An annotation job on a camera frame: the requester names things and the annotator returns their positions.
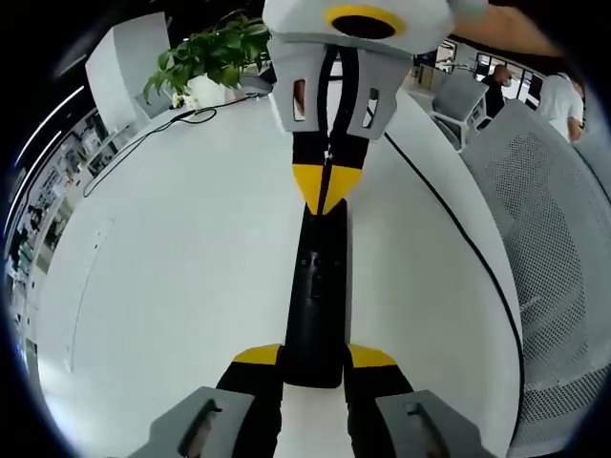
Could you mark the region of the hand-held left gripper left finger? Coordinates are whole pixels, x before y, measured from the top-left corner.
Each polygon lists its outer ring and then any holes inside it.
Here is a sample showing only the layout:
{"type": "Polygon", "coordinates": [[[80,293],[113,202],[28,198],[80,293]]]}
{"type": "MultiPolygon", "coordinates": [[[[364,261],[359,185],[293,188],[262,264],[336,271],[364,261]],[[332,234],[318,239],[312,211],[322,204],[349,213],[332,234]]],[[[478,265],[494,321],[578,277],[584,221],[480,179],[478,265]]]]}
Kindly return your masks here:
{"type": "Polygon", "coordinates": [[[238,354],[214,387],[161,414],[137,457],[271,457],[282,425],[278,343],[238,354]]]}

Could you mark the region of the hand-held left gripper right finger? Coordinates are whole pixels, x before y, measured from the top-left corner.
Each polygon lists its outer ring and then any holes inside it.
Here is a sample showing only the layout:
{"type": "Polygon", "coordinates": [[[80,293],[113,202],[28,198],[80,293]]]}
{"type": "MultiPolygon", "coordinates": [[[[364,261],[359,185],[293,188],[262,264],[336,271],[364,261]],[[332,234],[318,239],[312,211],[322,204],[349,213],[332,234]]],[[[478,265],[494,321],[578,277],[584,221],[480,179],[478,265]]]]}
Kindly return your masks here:
{"type": "Polygon", "coordinates": [[[356,457],[490,457],[478,427],[428,390],[415,391],[397,362],[349,344],[344,370],[348,435],[356,457]]]}

